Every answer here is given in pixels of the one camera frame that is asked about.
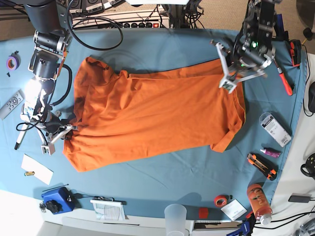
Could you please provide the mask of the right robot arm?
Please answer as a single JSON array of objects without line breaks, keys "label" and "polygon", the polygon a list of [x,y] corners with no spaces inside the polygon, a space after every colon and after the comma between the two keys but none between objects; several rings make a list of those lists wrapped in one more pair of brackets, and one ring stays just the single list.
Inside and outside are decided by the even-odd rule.
[{"label": "right robot arm", "polygon": [[[55,142],[64,139],[75,127],[52,109],[62,103],[70,93],[73,73],[65,64],[72,36],[67,28],[72,19],[67,9],[54,0],[30,0],[24,4],[35,28],[34,52],[28,70],[34,77],[25,87],[25,103],[21,110],[22,128],[15,148],[18,149],[25,133],[35,128],[42,140],[42,153],[53,154]],[[68,71],[68,84],[64,95],[53,102],[57,78],[61,70]]]}]

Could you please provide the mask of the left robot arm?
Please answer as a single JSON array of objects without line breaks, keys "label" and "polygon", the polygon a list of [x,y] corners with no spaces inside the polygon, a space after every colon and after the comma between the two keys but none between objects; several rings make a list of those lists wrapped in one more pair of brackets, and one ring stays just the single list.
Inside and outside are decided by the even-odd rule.
[{"label": "left robot arm", "polygon": [[272,35],[276,24],[276,3],[277,0],[248,1],[242,27],[235,39],[226,38],[227,47],[211,41],[223,70],[219,88],[232,93],[238,83],[266,76],[265,69],[275,59]]}]

